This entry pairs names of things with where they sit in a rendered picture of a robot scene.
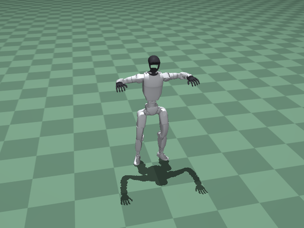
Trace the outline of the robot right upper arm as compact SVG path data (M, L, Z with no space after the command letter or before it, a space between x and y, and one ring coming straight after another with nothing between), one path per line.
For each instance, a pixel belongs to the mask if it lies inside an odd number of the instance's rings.
M123 79L123 84L135 83L135 82L142 83L143 80L144 80L144 74L136 74L134 76Z

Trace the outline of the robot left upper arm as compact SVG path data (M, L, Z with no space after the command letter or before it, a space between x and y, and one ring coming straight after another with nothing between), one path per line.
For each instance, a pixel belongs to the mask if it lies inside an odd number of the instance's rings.
M180 80L184 79L182 77L182 74L180 74L180 73L168 73L168 72L166 72L166 73L163 73L162 75L163 75L163 78L164 78L164 82L167 82L171 79L177 79L177 78L180 78Z

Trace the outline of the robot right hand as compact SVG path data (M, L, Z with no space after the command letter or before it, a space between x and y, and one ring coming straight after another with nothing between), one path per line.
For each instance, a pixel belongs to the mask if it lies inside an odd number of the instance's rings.
M125 85L125 84L123 84L122 82L117 82L116 83L116 91L117 91L117 88L119 89L119 92L120 92L120 88L121 88L121 90L122 90L122 92L123 92L123 89L122 89L122 87L124 88L124 91L125 91L125 87L127 88L127 85ZM118 92L118 91L117 91Z

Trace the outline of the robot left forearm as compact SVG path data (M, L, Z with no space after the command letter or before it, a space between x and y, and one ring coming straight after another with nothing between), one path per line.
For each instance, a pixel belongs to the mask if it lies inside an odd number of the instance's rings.
M187 77L191 76L191 74L188 74L188 73L186 73L186 72L180 72L180 74L182 74L182 77L183 77L184 79L187 79Z

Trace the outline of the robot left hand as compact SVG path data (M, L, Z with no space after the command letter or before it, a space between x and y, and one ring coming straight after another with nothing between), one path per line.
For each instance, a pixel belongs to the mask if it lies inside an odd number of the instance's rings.
M188 85L189 85L189 81L190 81L191 84L192 84L192 87L193 87L193 83L194 83L195 86L196 86L196 84L198 85L198 83L200 83L199 80L196 77L194 77L194 76L189 76L189 77L187 77L187 79L188 79ZM195 84L194 81L196 82L196 84ZM198 83L197 83L197 81L198 81Z

